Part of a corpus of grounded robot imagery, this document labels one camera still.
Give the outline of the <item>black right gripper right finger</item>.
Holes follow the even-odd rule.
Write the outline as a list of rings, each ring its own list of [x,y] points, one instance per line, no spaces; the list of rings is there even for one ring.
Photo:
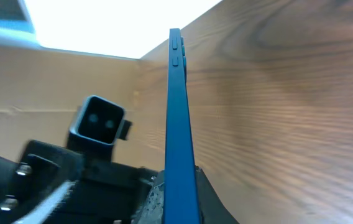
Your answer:
[[[204,170],[198,166],[196,166],[196,185],[203,224],[239,224],[221,202]]]

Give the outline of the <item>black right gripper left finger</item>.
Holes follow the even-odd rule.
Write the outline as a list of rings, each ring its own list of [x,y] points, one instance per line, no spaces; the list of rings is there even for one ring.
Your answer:
[[[133,224],[162,224],[164,211],[165,181],[164,171],[142,169],[139,178],[139,203],[132,221]]]

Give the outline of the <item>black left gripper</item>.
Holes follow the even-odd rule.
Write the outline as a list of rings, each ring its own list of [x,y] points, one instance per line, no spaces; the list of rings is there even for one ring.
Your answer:
[[[0,223],[131,223],[157,174],[29,141],[19,162],[0,156]]]

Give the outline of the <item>blue Galaxy smartphone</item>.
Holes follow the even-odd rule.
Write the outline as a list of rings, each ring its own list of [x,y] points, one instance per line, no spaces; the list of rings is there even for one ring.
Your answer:
[[[170,29],[165,137],[164,224],[201,223],[185,67],[185,47],[181,30]]]

